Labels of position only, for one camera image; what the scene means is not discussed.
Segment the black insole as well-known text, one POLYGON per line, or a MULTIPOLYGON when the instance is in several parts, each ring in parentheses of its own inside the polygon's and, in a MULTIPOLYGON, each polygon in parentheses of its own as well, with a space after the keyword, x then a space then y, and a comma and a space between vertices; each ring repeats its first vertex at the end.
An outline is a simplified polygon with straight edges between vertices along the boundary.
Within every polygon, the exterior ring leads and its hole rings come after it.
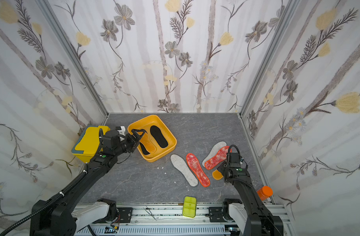
POLYGON ((142 143, 140 143, 140 147, 141 147, 143 155, 149 155, 150 154, 150 152, 147 151, 147 149, 145 148, 145 146, 142 143))
POLYGON ((166 148, 168 146, 168 141, 166 140, 166 138, 162 134, 161 129, 158 126, 151 126, 150 134, 161 148, 166 148))

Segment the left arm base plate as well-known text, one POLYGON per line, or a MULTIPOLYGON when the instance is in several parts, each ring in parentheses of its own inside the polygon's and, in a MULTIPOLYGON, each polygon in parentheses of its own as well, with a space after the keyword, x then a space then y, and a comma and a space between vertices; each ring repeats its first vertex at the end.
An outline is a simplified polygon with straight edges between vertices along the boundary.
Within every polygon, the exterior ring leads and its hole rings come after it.
POLYGON ((112 207, 108 210, 107 215, 99 219, 96 223, 108 223, 108 224, 118 224, 118 223, 130 223, 132 217, 132 207, 112 207))

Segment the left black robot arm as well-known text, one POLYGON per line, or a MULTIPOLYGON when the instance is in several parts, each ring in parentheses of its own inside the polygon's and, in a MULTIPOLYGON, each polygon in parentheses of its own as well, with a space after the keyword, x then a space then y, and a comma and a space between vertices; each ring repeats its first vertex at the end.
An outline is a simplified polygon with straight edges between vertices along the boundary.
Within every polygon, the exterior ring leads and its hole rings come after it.
POLYGON ((99 135, 99 146, 85 169, 58 194, 47 201, 40 200, 32 208, 30 235, 32 236, 73 236, 77 231, 94 222, 112 223, 120 218, 113 200, 99 199, 96 209, 85 217, 73 216, 73 211, 82 197, 112 167, 118 157, 136 150, 146 131, 133 130, 126 135, 110 130, 99 135))

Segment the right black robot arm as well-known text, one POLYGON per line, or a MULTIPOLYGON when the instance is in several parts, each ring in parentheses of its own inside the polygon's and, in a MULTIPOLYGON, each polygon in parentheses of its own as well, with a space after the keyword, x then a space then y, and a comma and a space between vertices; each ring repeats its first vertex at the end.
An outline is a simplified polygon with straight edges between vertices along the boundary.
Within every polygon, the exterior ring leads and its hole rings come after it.
POLYGON ((235 222, 244 236, 283 236, 282 219, 265 206, 253 187, 248 168, 242 168, 243 158, 237 152, 228 152, 226 160, 218 167, 225 183, 234 186, 240 200, 223 202, 223 218, 235 222))

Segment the orange translucent insole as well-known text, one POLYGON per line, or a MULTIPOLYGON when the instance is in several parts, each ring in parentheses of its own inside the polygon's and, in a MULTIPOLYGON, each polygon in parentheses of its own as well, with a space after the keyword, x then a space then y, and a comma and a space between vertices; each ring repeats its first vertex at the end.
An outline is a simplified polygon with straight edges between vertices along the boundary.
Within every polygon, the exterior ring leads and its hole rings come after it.
POLYGON ((212 177, 215 179, 215 180, 221 180, 224 176, 222 175, 222 173, 218 170, 215 170, 212 172, 212 177))
POLYGON ((143 145, 147 153, 151 154, 156 151, 156 147, 150 140, 150 137, 146 131, 143 133, 140 143, 143 145))

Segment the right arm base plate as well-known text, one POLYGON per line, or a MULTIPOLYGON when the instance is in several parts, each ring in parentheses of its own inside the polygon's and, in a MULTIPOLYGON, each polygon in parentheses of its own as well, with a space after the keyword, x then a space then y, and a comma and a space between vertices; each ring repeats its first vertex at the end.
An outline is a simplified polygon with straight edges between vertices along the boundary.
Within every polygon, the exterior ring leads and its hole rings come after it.
POLYGON ((209 207, 208 216, 211 223, 227 222, 227 220, 224 218, 223 208, 219 206, 209 207))

